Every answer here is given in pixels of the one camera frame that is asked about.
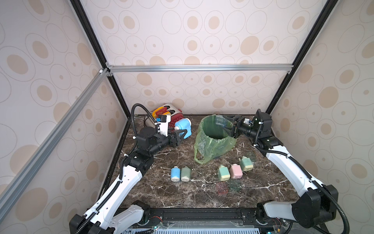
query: white vent grille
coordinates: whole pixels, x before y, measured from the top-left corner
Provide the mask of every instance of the white vent grille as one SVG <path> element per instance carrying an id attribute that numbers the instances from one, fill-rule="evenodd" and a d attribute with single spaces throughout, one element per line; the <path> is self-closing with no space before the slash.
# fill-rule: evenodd
<path id="1" fill-rule="evenodd" d="M 131 234 L 145 229 L 133 229 Z M 157 230 L 154 234 L 260 234 L 258 228 L 170 228 Z"/>

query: light green bottle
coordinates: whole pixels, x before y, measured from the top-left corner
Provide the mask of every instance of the light green bottle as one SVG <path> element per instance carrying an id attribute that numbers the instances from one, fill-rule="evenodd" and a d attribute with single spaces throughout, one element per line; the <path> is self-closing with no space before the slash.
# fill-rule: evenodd
<path id="1" fill-rule="evenodd" d="M 239 165 L 242 171 L 250 171 L 253 169 L 253 164 L 250 158 L 243 156 L 242 159 L 239 158 L 239 161 L 240 161 Z"/>
<path id="2" fill-rule="evenodd" d="M 183 167 L 181 170 L 181 181 L 188 182 L 191 178 L 191 169 L 187 166 Z"/>
<path id="3" fill-rule="evenodd" d="M 230 179 L 229 169 L 227 167 L 223 166 L 223 165 L 221 165 L 218 168 L 217 175 L 218 175 L 218 179 L 220 179 L 220 181 L 227 181 L 227 180 Z"/>

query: trash bin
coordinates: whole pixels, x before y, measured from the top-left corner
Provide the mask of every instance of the trash bin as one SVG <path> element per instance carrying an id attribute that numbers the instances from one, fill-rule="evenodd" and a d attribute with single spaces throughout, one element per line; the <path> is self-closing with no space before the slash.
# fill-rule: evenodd
<path id="1" fill-rule="evenodd" d="M 203 118 L 197 129 L 197 136 L 194 145 L 195 161 L 204 164 L 210 160 L 217 158 L 227 151 L 234 148 L 236 139 L 230 137 L 221 126 L 215 123 L 217 115 L 209 115 Z M 228 126 L 232 126 L 230 121 L 227 121 Z M 197 159 L 197 152 L 199 152 L 203 159 Z"/>

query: marble table surface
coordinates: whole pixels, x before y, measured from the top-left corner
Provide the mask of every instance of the marble table surface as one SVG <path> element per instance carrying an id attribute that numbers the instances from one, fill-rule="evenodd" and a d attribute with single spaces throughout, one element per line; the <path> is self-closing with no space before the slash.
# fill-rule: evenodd
<path id="1" fill-rule="evenodd" d="M 130 191 L 120 208 L 127 208 L 136 200 L 145 202 L 152 208 L 237 208 L 256 207 L 258 202 L 268 200 L 296 201 L 298 199 L 295 189 L 282 172 L 253 148 L 245 136 L 240 136 L 235 147 L 220 158 L 202 165 L 195 162 L 196 132 L 203 117 L 205 116 L 185 116 L 192 122 L 192 135 L 181 146 L 167 147 L 155 155 L 153 165 Z M 139 132 L 143 126 L 143 116 L 136 116 L 135 123 Z M 134 143 L 133 135 L 132 127 L 130 127 L 120 159 L 124 153 L 130 151 Z M 238 158 L 249 155 L 252 155 L 254 168 L 243 173 L 243 177 L 239 179 L 242 183 L 241 191 L 229 190 L 226 195 L 218 195 L 216 190 L 216 183 L 220 182 L 217 176 L 218 167 L 221 164 L 226 167 L 234 163 L 239 164 Z M 172 182 L 170 170 L 174 166 L 179 168 L 188 166 L 192 169 L 191 181 Z M 112 181 L 118 173 L 117 163 Z"/>

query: wall panel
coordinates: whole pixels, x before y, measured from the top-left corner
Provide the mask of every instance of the wall panel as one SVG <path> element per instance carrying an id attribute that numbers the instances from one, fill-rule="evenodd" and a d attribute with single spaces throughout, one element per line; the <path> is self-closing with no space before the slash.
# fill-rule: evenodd
<path id="1" fill-rule="evenodd" d="M 173 103 L 184 114 L 265 111 L 286 71 L 115 73 L 129 107 Z"/>
<path id="2" fill-rule="evenodd" d="M 82 0 L 112 65 L 292 63 L 325 2 Z"/>
<path id="3" fill-rule="evenodd" d="M 99 70 L 65 0 L 0 3 L 0 193 Z"/>
<path id="4" fill-rule="evenodd" d="M 95 203 L 126 123 L 103 81 L 0 224 L 0 233 L 69 233 L 69 221 Z"/>
<path id="5" fill-rule="evenodd" d="M 351 233 L 374 229 L 374 1 L 341 1 L 272 112 L 275 135 L 334 185 Z M 341 233 L 337 216 L 328 222 Z"/>

